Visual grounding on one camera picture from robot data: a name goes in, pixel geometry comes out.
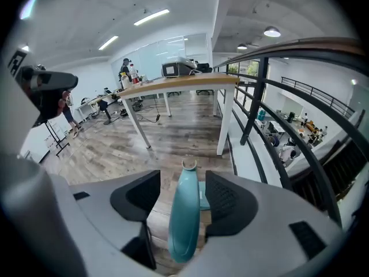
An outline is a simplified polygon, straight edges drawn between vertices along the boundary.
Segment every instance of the wooden railing top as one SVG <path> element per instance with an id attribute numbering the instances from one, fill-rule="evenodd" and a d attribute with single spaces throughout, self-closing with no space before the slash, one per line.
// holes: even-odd
<path id="1" fill-rule="evenodd" d="M 332 54 L 345 55 L 340 59 L 332 58 Z M 332 62 L 339 64 L 340 61 L 347 61 L 347 56 L 352 58 L 364 58 L 365 52 L 362 49 L 361 42 L 356 39 L 339 38 L 339 37 L 321 37 L 321 38 L 305 38 L 288 42 L 277 43 L 265 47 L 260 47 L 256 50 L 238 55 L 231 58 L 214 68 L 224 66 L 231 63 L 237 63 L 240 61 L 248 61 L 250 59 L 260 57 L 295 57 L 295 58 L 308 58 L 316 59 L 325 62 Z M 348 68 L 357 70 L 356 66 L 351 67 L 350 63 Z"/>

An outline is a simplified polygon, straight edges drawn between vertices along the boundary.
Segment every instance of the wooden tabletop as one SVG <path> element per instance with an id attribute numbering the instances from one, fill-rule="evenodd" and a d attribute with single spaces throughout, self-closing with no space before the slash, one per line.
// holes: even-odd
<path id="1" fill-rule="evenodd" d="M 118 96 L 128 96 L 134 93 L 148 92 L 156 89 L 175 88 L 181 86 L 204 84 L 236 84 L 239 78 L 221 73 L 203 73 L 175 78 L 161 78 L 151 83 L 134 84 L 132 87 L 118 93 Z"/>
<path id="2" fill-rule="evenodd" d="M 102 99 L 104 99 L 104 98 L 107 98 L 108 96 L 111 96 L 111 95 L 115 95 L 115 94 L 117 94 L 116 92 L 117 92 L 118 90 L 119 90 L 119 89 L 116 89 L 116 90 L 114 90 L 113 92 L 109 93 L 108 95 L 103 95 L 103 96 L 101 96 L 101 97 L 99 97 L 99 98 L 97 98 L 97 99 L 92 99 L 92 100 L 90 100 L 90 101 L 88 102 L 88 104 L 96 104 L 97 102 L 101 101 L 101 100 L 102 100 Z"/>

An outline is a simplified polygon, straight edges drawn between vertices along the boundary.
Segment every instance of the white table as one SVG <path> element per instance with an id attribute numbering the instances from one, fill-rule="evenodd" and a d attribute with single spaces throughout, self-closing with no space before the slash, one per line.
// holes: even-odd
<path id="1" fill-rule="evenodd" d="M 82 111 L 81 111 L 81 108 L 83 108 L 84 106 L 89 105 L 89 106 L 90 106 L 90 108 L 91 108 L 91 110 L 92 110 L 92 111 L 94 111 L 94 112 L 96 112 L 96 109 L 94 109 L 94 108 L 92 107 L 92 105 L 93 105 L 93 104 L 96 104 L 97 102 L 101 101 L 101 100 L 102 100 L 102 99 L 104 99 L 104 98 L 107 98 L 108 96 L 112 96 L 112 95 L 116 94 L 118 90 L 119 90 L 119 89 L 116 89 L 116 90 L 114 90 L 113 92 L 111 92 L 111 93 L 109 93 L 109 94 L 107 94 L 107 95 L 97 96 L 97 97 L 95 97 L 95 98 L 93 98 L 93 99 L 89 100 L 88 102 L 86 102 L 86 103 L 84 103 L 84 104 L 80 105 L 78 108 L 76 108 L 76 110 L 78 110 L 78 112 L 80 113 L 80 115 L 81 115 L 81 117 L 82 117 L 82 120 L 85 122 L 85 121 L 86 121 L 86 118 L 84 117 L 84 115 L 83 115 L 83 113 L 82 113 Z"/>
<path id="2" fill-rule="evenodd" d="M 181 76 L 177 78 L 161 78 L 151 83 L 143 83 L 142 85 L 134 85 L 120 93 L 118 96 L 123 100 L 123 104 L 127 110 L 128 116 L 133 123 L 138 135 L 143 139 L 147 148 L 150 148 L 150 142 L 137 121 L 135 112 L 130 103 L 127 102 L 130 98 L 136 98 L 144 95 L 153 95 L 158 93 L 164 94 L 165 106 L 168 116 L 171 116 L 171 110 L 168 103 L 167 93 L 172 91 L 195 91 L 195 90 L 214 90 L 213 115 L 217 111 L 217 95 L 219 89 L 225 90 L 225 103 L 223 120 L 221 123 L 219 141 L 217 146 L 217 155 L 222 155 L 225 140 L 227 138 L 229 122 L 231 120 L 232 106 L 235 93 L 235 84 L 239 79 L 234 76 L 220 73 L 203 73 L 192 76 Z"/>
<path id="3" fill-rule="evenodd" d="M 78 112 L 80 113 L 80 116 L 81 116 L 81 118 L 82 118 L 82 121 L 83 121 L 83 122 L 85 122 L 85 121 L 86 121 L 86 117 L 85 117 L 85 116 L 84 116 L 84 114 L 82 113 L 81 109 L 82 109 L 84 106 L 87 106 L 87 105 L 89 105 L 89 106 L 90 106 L 90 108 L 91 108 L 91 110 L 93 110 L 93 107 L 92 107 L 92 105 L 90 104 L 90 101 L 88 101 L 88 102 L 86 102 L 86 103 L 84 103 L 84 104 L 82 104 L 82 105 L 80 105 L 79 107 L 77 107 L 77 108 L 76 108 L 76 110 L 78 110 Z"/>
<path id="4" fill-rule="evenodd" d="M 273 127 L 278 133 L 282 136 L 285 133 L 285 130 L 282 128 L 282 126 L 279 125 L 276 121 L 271 121 L 271 124 L 273 124 Z"/>

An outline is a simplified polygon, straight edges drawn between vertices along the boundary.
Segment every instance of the person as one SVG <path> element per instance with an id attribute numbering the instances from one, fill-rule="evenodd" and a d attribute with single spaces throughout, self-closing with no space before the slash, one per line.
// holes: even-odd
<path id="1" fill-rule="evenodd" d="M 78 136 L 78 133 L 83 130 L 82 126 L 73 118 L 69 106 L 72 105 L 70 100 L 70 92 L 67 91 L 63 93 L 63 100 L 65 101 L 65 105 L 63 108 L 63 115 L 67 122 L 72 128 L 73 131 L 73 138 L 75 139 Z"/>
<path id="2" fill-rule="evenodd" d="M 327 131 L 328 131 L 328 126 L 325 126 L 325 128 L 322 132 L 322 137 L 325 137 L 327 135 Z"/>
<path id="3" fill-rule="evenodd" d="M 308 147 L 309 149 L 312 149 L 312 148 L 313 148 L 312 142 L 313 142 L 313 140 L 312 140 L 311 138 L 310 138 L 310 139 L 308 140 L 308 142 L 307 142 L 307 147 Z"/>
<path id="4" fill-rule="evenodd" d="M 303 126 L 305 127 L 306 126 L 306 123 L 307 123 L 307 120 L 308 120 L 307 113 L 305 113 L 305 116 L 303 117 L 303 120 L 304 120 Z"/>
<path id="5" fill-rule="evenodd" d="M 272 135 L 270 134 L 268 137 L 269 141 L 271 142 L 271 144 L 273 145 L 273 147 L 278 147 L 279 146 L 279 138 L 276 135 Z"/>
<path id="6" fill-rule="evenodd" d="M 283 166 L 287 167 L 293 158 L 296 156 L 295 148 L 291 145 L 287 145 L 282 148 L 281 152 L 279 153 L 279 158 L 283 162 Z"/>
<path id="7" fill-rule="evenodd" d="M 131 61 L 128 58 L 125 58 L 123 60 L 123 65 L 121 66 L 121 70 L 119 72 L 119 79 L 121 79 L 121 73 L 125 72 L 126 75 L 128 76 L 129 81 L 132 82 L 131 73 L 129 72 L 129 68 L 128 68 L 128 65 L 129 65 L 130 62 Z"/>

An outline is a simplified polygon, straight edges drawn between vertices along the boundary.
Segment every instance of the black pad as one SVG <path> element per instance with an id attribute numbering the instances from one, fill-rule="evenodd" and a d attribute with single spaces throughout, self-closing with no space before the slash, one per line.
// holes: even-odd
<path id="1" fill-rule="evenodd" d="M 307 222 L 302 221 L 289 224 L 289 228 L 299 241 L 309 260 L 325 249 L 326 245 Z"/>
<path id="2" fill-rule="evenodd" d="M 205 196 L 210 204 L 212 224 L 205 238 L 230 236 L 242 231 L 258 212 L 258 202 L 246 189 L 208 170 Z"/>
<path id="3" fill-rule="evenodd" d="M 160 170 L 115 189 L 110 204 L 126 220 L 144 222 L 160 195 Z"/>
<path id="4" fill-rule="evenodd" d="M 81 199 L 86 198 L 86 197 L 89 197 L 89 196 L 90 195 L 87 194 L 86 192 L 79 192 L 79 193 L 73 194 L 73 197 L 76 201 L 81 200 Z"/>
<path id="5" fill-rule="evenodd" d="M 125 255 L 131 257 L 136 262 L 152 269 L 156 269 L 156 262 L 151 249 L 151 242 L 148 233 L 148 227 L 144 223 L 140 230 L 140 235 L 134 237 L 121 250 Z"/>

